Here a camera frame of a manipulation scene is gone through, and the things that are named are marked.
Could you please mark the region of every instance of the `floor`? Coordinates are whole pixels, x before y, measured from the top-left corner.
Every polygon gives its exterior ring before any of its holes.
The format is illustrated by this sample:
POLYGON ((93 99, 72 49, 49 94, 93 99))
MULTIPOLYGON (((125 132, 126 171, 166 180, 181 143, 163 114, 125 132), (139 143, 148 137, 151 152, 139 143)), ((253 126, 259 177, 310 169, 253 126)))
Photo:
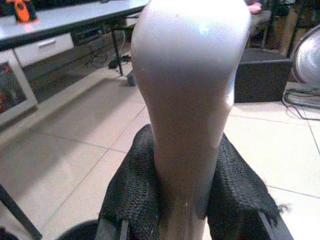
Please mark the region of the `floor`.
MULTIPOLYGON (((131 65, 124 68, 128 73, 131 65)), ((134 135, 150 122, 138 88, 118 76, 100 69, 87 80, 98 84, 1 145, 0 182, 45 240, 97 218, 108 182, 134 135)), ((320 118, 320 111, 300 110, 320 118)), ((242 103, 234 105, 225 133, 276 202, 288 206, 282 218, 293 238, 317 239, 320 122, 299 119, 280 102, 242 103)), ((0 205, 2 225, 21 240, 31 239, 0 205)), ((211 239, 208 228, 203 239, 211 239)))

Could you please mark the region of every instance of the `desk drawer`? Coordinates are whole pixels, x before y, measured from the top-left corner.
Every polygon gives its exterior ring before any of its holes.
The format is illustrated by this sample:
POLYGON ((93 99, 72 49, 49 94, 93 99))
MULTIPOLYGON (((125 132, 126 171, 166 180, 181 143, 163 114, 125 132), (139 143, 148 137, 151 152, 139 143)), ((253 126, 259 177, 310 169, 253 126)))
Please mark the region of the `desk drawer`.
POLYGON ((16 47, 14 52, 22 67, 62 53, 74 47, 70 33, 16 47))

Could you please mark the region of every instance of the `black fabric cover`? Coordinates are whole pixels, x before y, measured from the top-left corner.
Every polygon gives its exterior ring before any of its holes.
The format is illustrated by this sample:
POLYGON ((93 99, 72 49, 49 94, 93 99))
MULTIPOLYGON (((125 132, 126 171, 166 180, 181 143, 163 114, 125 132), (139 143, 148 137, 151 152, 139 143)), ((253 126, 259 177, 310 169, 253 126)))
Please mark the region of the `black fabric cover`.
MULTIPOLYGON (((156 240, 159 191, 150 124, 135 136, 128 154, 111 180, 99 214, 115 224, 127 220, 139 240, 156 240)), ((279 210, 257 174, 223 135, 219 146, 207 211, 212 239, 227 238, 243 216, 257 211, 277 221, 279 210)))
POLYGON ((100 218, 119 224, 127 220, 139 240, 157 239, 158 185, 150 124, 134 137, 133 144, 111 180, 100 218))
POLYGON ((211 237, 237 239, 241 231, 250 232, 242 228, 257 211, 277 224, 279 209, 266 185, 223 135, 207 210, 211 237))

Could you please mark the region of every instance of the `black speaker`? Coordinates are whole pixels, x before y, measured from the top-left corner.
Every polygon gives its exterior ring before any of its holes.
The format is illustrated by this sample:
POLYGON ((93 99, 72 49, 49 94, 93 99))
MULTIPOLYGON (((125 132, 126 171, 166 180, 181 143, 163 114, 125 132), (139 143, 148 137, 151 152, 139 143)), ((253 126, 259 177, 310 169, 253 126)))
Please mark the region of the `black speaker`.
POLYGON ((246 48, 235 76, 234 102, 281 101, 291 67, 285 56, 246 48))

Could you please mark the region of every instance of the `white floor tile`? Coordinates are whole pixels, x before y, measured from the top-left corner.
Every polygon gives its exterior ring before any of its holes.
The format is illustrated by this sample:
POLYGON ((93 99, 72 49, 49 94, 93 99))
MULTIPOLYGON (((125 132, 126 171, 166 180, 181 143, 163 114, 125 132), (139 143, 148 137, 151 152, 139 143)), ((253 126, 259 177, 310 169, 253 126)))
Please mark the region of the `white floor tile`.
POLYGON ((128 100, 137 91, 120 80, 103 81, 34 129, 108 148, 145 107, 128 100))
POLYGON ((308 120, 310 126, 320 127, 320 109, 304 107, 305 116, 310 119, 319 119, 319 120, 308 120))
MULTIPOLYGON (((101 147, 29 133, 1 150, 0 183, 41 228, 105 152, 101 147)), ((0 226, 26 234, 2 205, 0 226)))
POLYGON ((111 148, 121 152, 128 152, 133 139, 137 132, 146 124, 150 123, 147 107, 145 107, 139 115, 133 120, 129 127, 121 134, 121 136, 112 144, 111 148))
POLYGON ((54 240, 69 228, 97 219, 107 186, 125 157, 125 153, 109 150, 68 200, 42 229, 46 240, 54 240))
POLYGON ((278 205, 286 205, 281 217, 294 240, 319 238, 320 199, 268 187, 278 205))
POLYGON ((320 197, 320 155, 308 126, 229 116, 225 133, 267 185, 320 197))
POLYGON ((306 120, 301 119, 294 110, 287 109, 280 101, 235 103, 230 115, 307 125, 306 120))

